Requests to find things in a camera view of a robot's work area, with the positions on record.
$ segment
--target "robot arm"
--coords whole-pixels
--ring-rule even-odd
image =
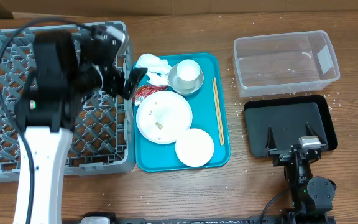
[[[112,97],[121,95],[128,100],[147,72],[144,68],[131,70],[125,78],[114,67],[114,59],[125,51],[127,43],[127,36],[113,27],[92,27],[90,37],[81,40],[78,63],[69,32],[46,32],[35,37],[37,70],[27,77],[22,97],[14,107],[34,167],[29,167],[28,154],[21,150],[14,223],[28,222],[31,168],[34,169],[31,223],[61,223],[65,159],[82,98],[102,89]],[[36,90],[30,89],[33,79],[38,84]],[[21,138],[19,142],[21,149],[25,149]]]
[[[305,124],[305,129],[306,136],[300,137],[298,144],[289,150],[277,149],[272,128],[268,129],[265,154],[273,158],[273,166],[284,166],[294,206],[282,211],[280,223],[335,223],[327,212],[333,209],[336,184],[324,177],[313,177],[310,169],[310,163],[321,159],[321,152],[328,145],[309,123]],[[259,223],[264,222],[263,216],[264,213]]]

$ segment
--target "wood grain surface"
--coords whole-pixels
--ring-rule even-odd
[[[116,212],[118,217],[219,218],[248,217],[287,188],[282,167],[251,156],[240,111],[245,102],[232,88],[233,42],[238,37],[325,30],[335,49],[341,78],[322,91],[331,110],[339,147],[311,165],[314,175],[337,183],[334,209],[338,223],[358,223],[358,12],[302,12],[205,16],[94,17],[78,22],[122,20],[134,44],[134,58],[211,52],[219,61],[232,154],[219,168],[65,177],[62,215],[80,218],[89,211]],[[25,21],[0,21],[0,29]],[[17,183],[0,184],[0,223],[11,223]],[[268,214],[290,207],[286,196]]]

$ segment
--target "dish rack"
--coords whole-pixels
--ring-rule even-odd
[[[87,23],[106,25],[127,32],[120,21]],[[77,56],[79,39],[90,35],[75,25],[32,27],[12,40],[1,62],[0,88],[7,108],[13,111],[29,71],[36,67],[32,42],[38,32],[68,30],[73,34]],[[0,48],[15,29],[0,30]],[[118,70],[129,75],[132,68],[132,47],[115,61]],[[129,172],[135,167],[135,135],[133,105],[121,97],[112,98],[100,91],[93,95],[76,119],[73,144],[66,158],[66,175],[96,175]],[[20,149],[17,132],[4,115],[0,105],[0,182],[19,180]]]

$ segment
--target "white napkin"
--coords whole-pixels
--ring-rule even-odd
[[[155,86],[169,85],[168,74],[172,67],[167,60],[161,60],[152,54],[143,54],[139,57],[136,67],[147,68],[146,75],[150,78],[147,81],[149,84]]]

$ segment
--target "food residue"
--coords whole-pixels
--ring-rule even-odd
[[[162,129],[162,124],[160,124],[158,121],[155,123],[155,125],[161,130]]]

